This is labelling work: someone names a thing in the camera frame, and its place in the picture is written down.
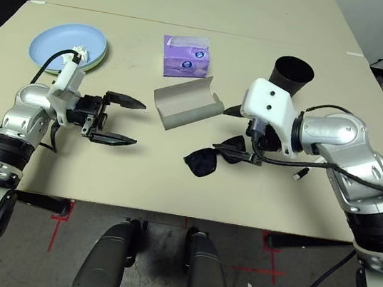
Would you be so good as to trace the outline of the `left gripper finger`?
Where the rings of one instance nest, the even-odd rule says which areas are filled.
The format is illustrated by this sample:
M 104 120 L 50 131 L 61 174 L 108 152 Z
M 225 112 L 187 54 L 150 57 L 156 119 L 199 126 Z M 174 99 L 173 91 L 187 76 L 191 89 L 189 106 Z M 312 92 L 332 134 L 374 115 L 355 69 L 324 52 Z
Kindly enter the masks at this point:
M 107 146 L 125 146 L 136 144 L 137 141 L 127 136 L 120 134 L 104 133 L 104 132 L 92 132 L 90 135 L 90 141 Z
M 111 92 L 111 91 L 106 92 L 103 100 L 105 105 L 115 103 L 124 108 L 143 109 L 143 110 L 145 110 L 145 107 L 146 107 L 146 105 L 144 105 L 139 100 L 133 97 L 130 97 L 128 95 L 121 94 L 121 93 Z

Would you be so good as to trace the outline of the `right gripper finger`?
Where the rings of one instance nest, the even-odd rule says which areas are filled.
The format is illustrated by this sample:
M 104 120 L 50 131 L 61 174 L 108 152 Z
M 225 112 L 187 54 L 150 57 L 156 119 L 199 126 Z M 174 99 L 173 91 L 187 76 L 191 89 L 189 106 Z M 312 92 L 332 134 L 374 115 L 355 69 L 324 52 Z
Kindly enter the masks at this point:
M 240 105 L 232 106 L 232 107 L 225 109 L 223 113 L 225 115 L 230 115 L 230 116 L 242 118 L 242 114 L 241 114 L 240 109 L 241 109 Z
M 262 165 L 262 161 L 259 156 L 256 156 L 255 153 L 238 150 L 234 146 L 222 145 L 222 144 L 213 144 L 213 147 L 220 152 L 225 158 L 229 158 L 237 162 L 245 162 L 255 165 Z

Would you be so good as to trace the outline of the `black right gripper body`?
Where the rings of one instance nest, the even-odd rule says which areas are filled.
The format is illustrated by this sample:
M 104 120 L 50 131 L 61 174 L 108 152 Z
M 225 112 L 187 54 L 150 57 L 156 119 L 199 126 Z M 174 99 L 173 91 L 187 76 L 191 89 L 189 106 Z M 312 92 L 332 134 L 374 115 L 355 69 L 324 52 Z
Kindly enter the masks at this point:
M 281 150 L 281 141 L 271 125 L 266 125 L 265 134 L 261 137 L 259 147 L 263 151 L 278 152 Z

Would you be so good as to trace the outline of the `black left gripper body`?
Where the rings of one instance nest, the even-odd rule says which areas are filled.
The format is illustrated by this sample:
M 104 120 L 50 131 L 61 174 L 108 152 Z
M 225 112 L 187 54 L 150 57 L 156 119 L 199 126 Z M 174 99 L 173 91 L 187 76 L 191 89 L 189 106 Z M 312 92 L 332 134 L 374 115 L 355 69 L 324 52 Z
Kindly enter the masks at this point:
M 109 103 L 107 96 L 85 95 L 72 109 L 70 122 L 79 126 L 83 135 L 103 137 L 103 127 L 108 118 L 106 108 Z

